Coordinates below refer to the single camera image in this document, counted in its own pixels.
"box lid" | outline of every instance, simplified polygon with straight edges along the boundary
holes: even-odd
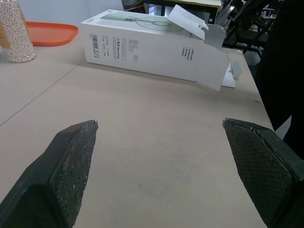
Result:
[[[168,16],[168,20],[193,33],[202,40],[205,40],[205,29],[209,29],[205,21],[189,13],[179,5],[175,5],[171,14]]]

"product box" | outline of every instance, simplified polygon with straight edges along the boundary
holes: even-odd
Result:
[[[107,10],[82,22],[87,62],[195,81],[220,90],[229,59],[221,27],[176,5],[169,17]]]

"product image on box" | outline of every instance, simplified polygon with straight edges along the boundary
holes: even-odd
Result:
[[[100,19],[136,22],[136,24],[141,27],[151,30],[157,30],[157,31],[170,32],[170,31],[184,30],[182,27],[172,23],[166,18],[160,18],[160,17],[136,18],[136,17],[130,17],[129,14],[126,13],[124,14],[123,12],[109,13]]]

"beige table surface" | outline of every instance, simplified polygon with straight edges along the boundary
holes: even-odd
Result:
[[[243,66],[236,89],[216,92],[86,63],[78,36],[35,50],[0,62],[0,200],[58,131],[97,119],[76,228],[265,228],[222,128],[225,117],[270,127],[242,53],[228,51]]]
[[[169,0],[176,1],[180,3],[192,4],[192,5],[200,5],[200,6],[210,6],[215,8],[221,8],[221,0]]]

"clear jar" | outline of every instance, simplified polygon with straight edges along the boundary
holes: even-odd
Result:
[[[11,62],[24,63],[36,57],[18,0],[0,0],[0,46]]]

